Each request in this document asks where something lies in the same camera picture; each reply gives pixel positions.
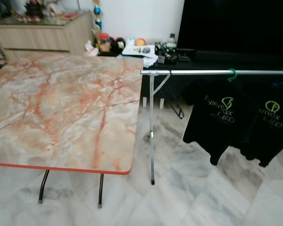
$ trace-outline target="clothes rack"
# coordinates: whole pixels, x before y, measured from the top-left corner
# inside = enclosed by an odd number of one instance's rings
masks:
[[[252,70],[237,70],[235,71],[237,75],[255,75],[255,76],[283,76],[283,71],[252,71]],[[150,148],[151,148],[151,184],[155,184],[154,179],[154,134],[153,134],[153,99],[154,94],[159,91],[166,81],[171,76],[176,75],[234,75],[233,70],[143,70],[141,75],[148,75],[150,77]],[[165,79],[159,84],[159,86],[154,89],[154,77],[159,75],[166,75]]]

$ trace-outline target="blue ornament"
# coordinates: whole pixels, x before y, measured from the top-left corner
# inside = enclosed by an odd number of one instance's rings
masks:
[[[93,12],[97,16],[100,14],[100,8],[98,7],[98,5],[95,5]]]

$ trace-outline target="television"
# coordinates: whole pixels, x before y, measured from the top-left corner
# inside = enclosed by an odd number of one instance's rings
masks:
[[[218,59],[283,56],[283,0],[185,0],[177,48]]]

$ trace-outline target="black t-shirt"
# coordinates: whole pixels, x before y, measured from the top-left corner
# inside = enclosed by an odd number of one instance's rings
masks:
[[[258,107],[240,87],[227,81],[193,82],[182,93],[188,105],[194,104],[183,141],[196,141],[217,165],[233,139],[248,142]]]
[[[283,150],[283,87],[270,84],[247,84],[243,91],[259,106],[259,115],[249,142],[237,143],[247,159],[259,159],[260,166]]]

